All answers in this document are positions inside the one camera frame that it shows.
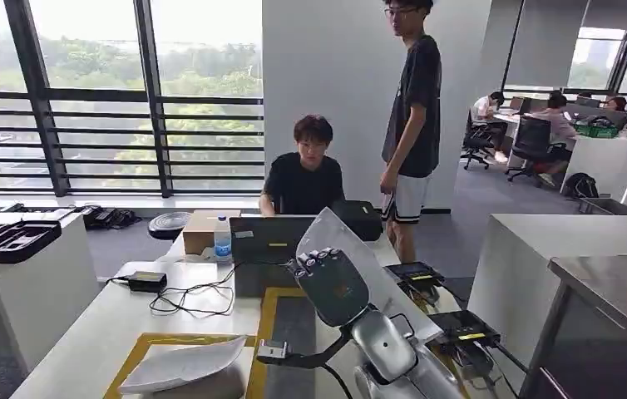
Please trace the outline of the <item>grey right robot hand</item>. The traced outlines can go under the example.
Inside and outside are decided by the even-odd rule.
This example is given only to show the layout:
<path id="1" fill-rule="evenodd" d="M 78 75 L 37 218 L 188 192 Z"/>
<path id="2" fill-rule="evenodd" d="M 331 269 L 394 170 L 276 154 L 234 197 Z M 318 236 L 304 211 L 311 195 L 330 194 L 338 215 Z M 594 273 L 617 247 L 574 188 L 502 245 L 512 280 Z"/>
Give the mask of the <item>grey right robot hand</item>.
<path id="1" fill-rule="evenodd" d="M 341 249 L 302 253 L 287 264 L 287 269 L 318 317 L 330 327 L 351 323 L 368 307 L 368 286 Z"/>

